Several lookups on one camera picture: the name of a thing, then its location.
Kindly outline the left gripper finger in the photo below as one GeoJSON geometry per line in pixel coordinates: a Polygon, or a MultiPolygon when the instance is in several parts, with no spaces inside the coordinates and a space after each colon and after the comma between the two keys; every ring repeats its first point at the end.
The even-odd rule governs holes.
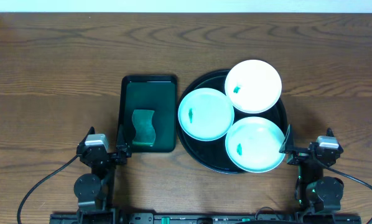
{"type": "Polygon", "coordinates": [[[95,134],[95,129],[93,126],[90,127],[90,129],[88,130],[87,134],[85,135],[85,137],[80,141],[80,143],[78,144],[79,146],[84,146],[85,145],[85,141],[87,139],[87,137],[91,134],[95,134]]]}
{"type": "Polygon", "coordinates": [[[126,143],[126,140],[124,138],[124,128],[123,125],[120,124],[118,126],[118,133],[116,138],[116,148],[127,148],[128,145],[126,143]]]}

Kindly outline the green sponge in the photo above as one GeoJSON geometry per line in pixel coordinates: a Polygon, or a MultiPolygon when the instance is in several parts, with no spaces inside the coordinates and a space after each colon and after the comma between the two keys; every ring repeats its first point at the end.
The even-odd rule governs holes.
{"type": "Polygon", "coordinates": [[[133,144],[152,147],[156,141],[156,131],[152,124],[154,110],[134,110],[132,123],[136,131],[133,144]]]}

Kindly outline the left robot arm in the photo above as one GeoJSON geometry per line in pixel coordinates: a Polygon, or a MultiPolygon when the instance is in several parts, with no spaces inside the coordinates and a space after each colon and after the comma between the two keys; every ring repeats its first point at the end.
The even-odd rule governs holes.
{"type": "Polygon", "coordinates": [[[127,164],[131,150],[124,138],[123,126],[118,128],[116,151],[108,151],[104,134],[96,134],[91,127],[77,146],[80,162],[91,168],[89,174],[80,176],[74,184],[78,198],[78,223],[121,223],[123,217],[113,207],[114,177],[117,166],[127,164]]]}

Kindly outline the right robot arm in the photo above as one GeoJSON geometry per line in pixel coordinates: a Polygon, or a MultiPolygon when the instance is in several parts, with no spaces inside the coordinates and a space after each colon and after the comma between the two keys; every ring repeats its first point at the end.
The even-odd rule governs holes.
{"type": "Polygon", "coordinates": [[[323,174],[323,170],[334,165],[343,153],[330,128],[308,147],[297,147],[292,126],[288,125],[279,152],[288,155],[287,164],[299,167],[294,196],[299,201],[300,211],[295,215],[296,220],[306,222],[309,216],[331,215],[341,209],[344,183],[323,174]]]}

